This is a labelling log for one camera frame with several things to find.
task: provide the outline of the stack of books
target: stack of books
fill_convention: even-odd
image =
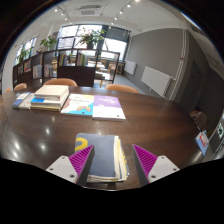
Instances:
[[[70,94],[61,114],[92,116],[97,120],[126,120],[118,98],[112,96]]]
[[[76,136],[75,153],[90,145],[94,146],[95,155],[87,182],[127,180],[129,168],[119,136],[79,133]]]
[[[60,111],[69,95],[68,86],[44,85],[34,93],[31,109]]]

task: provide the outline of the floor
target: floor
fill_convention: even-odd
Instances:
[[[103,84],[101,88],[105,88],[108,84],[111,84],[112,82],[108,81],[103,81]],[[116,74],[115,79],[114,79],[114,84],[121,84],[121,85],[126,85],[126,86],[131,86],[135,89],[138,90],[140,94],[146,95],[141,89],[139,89],[137,86],[135,86],[129,79],[127,79],[125,76]],[[100,88],[100,80],[94,80],[94,87],[95,88]]]

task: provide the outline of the ceiling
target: ceiling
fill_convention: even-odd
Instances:
[[[131,2],[131,7],[127,8],[127,4]],[[40,29],[41,27],[49,27],[53,23],[58,26],[78,23],[99,23],[105,25],[120,27],[131,31],[131,36],[142,32],[160,29],[160,28],[181,28],[188,29],[195,37],[196,41],[204,51],[204,54],[209,62],[209,65],[217,65],[217,68],[224,70],[223,62],[211,43],[211,41],[193,31],[189,22],[175,8],[159,0],[67,0],[57,5],[56,7],[43,13],[32,24],[32,29]],[[99,6],[97,15],[82,16],[79,9],[83,6]]]

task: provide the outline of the book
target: book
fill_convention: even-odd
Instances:
[[[23,74],[23,65],[18,67],[18,75]]]
[[[198,144],[203,156],[205,156],[207,148],[208,148],[208,143],[209,140],[206,136],[205,131],[200,132],[197,137],[195,138],[196,143]]]
[[[92,119],[125,121],[125,115],[117,97],[94,96]]]
[[[33,67],[33,79],[42,78],[42,65],[36,65]]]
[[[44,65],[44,77],[49,78],[53,76],[53,67],[50,64]]]
[[[30,93],[19,105],[19,109],[30,109],[30,101],[34,98],[34,94]]]
[[[30,63],[31,61],[29,60],[29,61],[26,61],[25,63],[24,63],[24,72],[29,72],[29,71],[31,71],[31,67],[30,67],[30,65],[31,65],[31,63]]]
[[[13,102],[12,107],[18,108],[19,105],[23,102],[23,100],[30,94],[30,92],[24,92],[20,94],[17,99]]]
[[[47,107],[47,106],[34,106],[30,105],[30,109],[36,109],[36,110],[53,110],[53,111],[60,111],[60,107]]]
[[[34,93],[34,96],[35,98],[60,101],[60,98],[68,91],[68,86],[64,85],[44,85]]]
[[[95,155],[87,182],[117,182],[127,179],[119,136],[79,133],[76,136],[75,153],[90,145],[94,145]]]
[[[93,95],[70,94],[61,110],[61,114],[92,116],[93,102]]]
[[[41,106],[41,107],[59,107],[62,108],[64,105],[64,102],[66,101],[67,97],[69,95],[69,92],[65,92],[65,94],[60,98],[60,101],[57,100],[46,100],[46,99],[37,99],[35,96],[30,101],[30,104],[32,106]]]

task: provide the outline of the notebook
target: notebook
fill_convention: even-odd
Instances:
[[[75,152],[94,145],[95,155],[87,182],[117,182],[127,179],[129,169],[119,136],[79,133]]]
[[[70,94],[61,110],[61,114],[92,116],[93,101],[93,95]]]
[[[94,96],[93,117],[98,120],[125,121],[125,115],[117,97]]]
[[[34,93],[30,93],[19,105],[19,109],[30,109],[30,101],[34,98]]]
[[[23,102],[23,100],[30,94],[30,92],[24,92],[20,94],[17,99],[13,102],[12,107],[18,108],[19,105]]]

